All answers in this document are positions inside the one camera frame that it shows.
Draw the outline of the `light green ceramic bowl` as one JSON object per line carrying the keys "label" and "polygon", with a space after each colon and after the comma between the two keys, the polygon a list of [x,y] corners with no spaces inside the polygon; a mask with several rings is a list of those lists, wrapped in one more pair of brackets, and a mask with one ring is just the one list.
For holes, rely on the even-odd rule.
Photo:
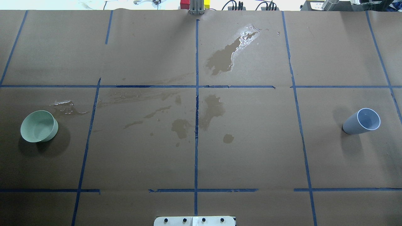
{"label": "light green ceramic bowl", "polygon": [[38,110],[23,120],[20,134],[29,143],[45,143],[55,137],[58,129],[59,124],[50,112]]}

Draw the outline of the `blue-grey plastic cup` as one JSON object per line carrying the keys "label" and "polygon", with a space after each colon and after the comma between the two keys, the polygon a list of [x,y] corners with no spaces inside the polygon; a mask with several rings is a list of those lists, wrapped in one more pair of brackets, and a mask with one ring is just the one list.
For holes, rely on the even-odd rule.
{"label": "blue-grey plastic cup", "polygon": [[349,135],[357,135],[377,130],[381,119],[377,112],[370,108],[362,108],[352,114],[342,125],[342,130]]}

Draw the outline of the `red block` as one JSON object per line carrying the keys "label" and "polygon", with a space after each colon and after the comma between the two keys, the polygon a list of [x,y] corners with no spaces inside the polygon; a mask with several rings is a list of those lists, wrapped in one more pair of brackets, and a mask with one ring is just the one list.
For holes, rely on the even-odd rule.
{"label": "red block", "polygon": [[180,0],[180,9],[190,9],[190,0]]}

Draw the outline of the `left black power strip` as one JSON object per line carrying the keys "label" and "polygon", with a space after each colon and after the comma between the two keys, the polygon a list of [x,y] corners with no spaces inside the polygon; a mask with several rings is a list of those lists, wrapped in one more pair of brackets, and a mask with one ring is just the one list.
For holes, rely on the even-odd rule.
{"label": "left black power strip", "polygon": [[227,3],[224,4],[221,10],[245,11],[246,7],[244,6],[244,2],[241,0],[228,0]]}

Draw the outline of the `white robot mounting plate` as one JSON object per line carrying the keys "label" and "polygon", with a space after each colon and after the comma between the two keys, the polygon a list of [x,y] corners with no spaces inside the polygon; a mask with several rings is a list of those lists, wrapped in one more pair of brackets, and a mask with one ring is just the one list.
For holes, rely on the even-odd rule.
{"label": "white robot mounting plate", "polygon": [[232,216],[172,216],[157,217],[154,226],[236,226]]}

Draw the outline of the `black box under tumbler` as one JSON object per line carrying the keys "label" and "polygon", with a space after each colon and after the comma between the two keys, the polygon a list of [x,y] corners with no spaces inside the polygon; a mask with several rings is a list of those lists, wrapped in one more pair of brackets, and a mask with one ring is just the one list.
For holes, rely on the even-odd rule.
{"label": "black box under tumbler", "polygon": [[[300,11],[323,11],[323,2],[324,0],[306,0],[303,5],[300,6]],[[360,4],[352,4],[350,0],[339,0],[335,9],[335,11],[339,12],[361,12],[363,10]]]}

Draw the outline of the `steel tumbler cup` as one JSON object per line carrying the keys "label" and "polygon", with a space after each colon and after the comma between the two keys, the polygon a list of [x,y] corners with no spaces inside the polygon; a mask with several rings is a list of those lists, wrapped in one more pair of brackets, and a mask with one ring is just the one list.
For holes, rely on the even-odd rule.
{"label": "steel tumbler cup", "polygon": [[335,11],[336,5],[339,3],[339,0],[325,0],[322,5],[323,11]]}

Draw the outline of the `aluminium frame post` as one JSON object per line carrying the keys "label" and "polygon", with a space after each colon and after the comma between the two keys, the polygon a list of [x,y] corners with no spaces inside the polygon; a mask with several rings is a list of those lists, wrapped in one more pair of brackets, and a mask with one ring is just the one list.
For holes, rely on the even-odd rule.
{"label": "aluminium frame post", "polygon": [[204,0],[190,0],[189,5],[189,14],[203,15],[205,13]]}

